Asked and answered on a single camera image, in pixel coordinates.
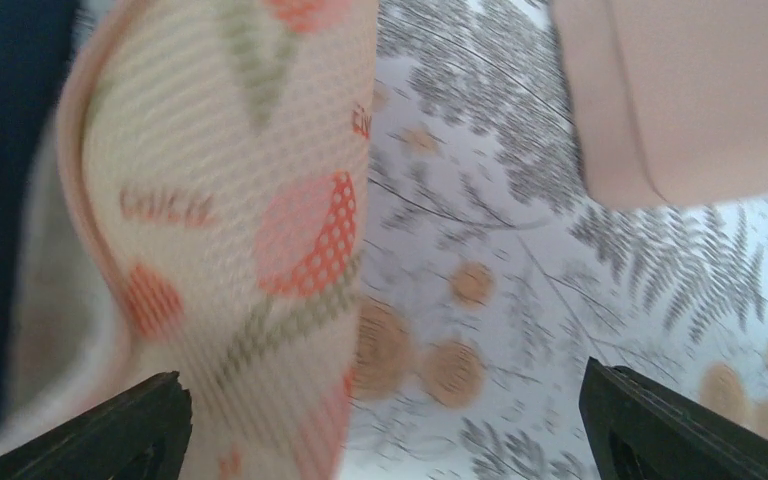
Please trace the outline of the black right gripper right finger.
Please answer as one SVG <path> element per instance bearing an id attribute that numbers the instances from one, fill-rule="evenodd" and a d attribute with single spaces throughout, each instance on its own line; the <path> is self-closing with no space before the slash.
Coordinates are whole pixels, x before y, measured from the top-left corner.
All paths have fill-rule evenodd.
<path id="1" fill-rule="evenodd" d="M 589 358 L 579 411 L 603 479 L 768 480 L 768 440 L 629 367 Z"/>

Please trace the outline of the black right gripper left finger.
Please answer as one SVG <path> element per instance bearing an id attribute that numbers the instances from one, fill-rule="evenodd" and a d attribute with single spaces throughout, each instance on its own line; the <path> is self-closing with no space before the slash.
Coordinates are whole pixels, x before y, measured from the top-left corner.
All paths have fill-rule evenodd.
<path id="1" fill-rule="evenodd" d="M 0 480 L 179 478 L 192 397 L 162 372 L 0 456 Z"/>

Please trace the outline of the floral peach mesh laundry bag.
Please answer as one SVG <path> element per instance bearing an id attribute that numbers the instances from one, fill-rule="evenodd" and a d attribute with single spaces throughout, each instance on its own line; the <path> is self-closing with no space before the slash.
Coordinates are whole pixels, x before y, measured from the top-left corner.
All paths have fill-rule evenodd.
<path id="1" fill-rule="evenodd" d="M 111 397 L 168 378 L 180 479 L 334 479 L 351 411 L 374 1 L 118 1 L 56 117 L 116 302 Z"/>

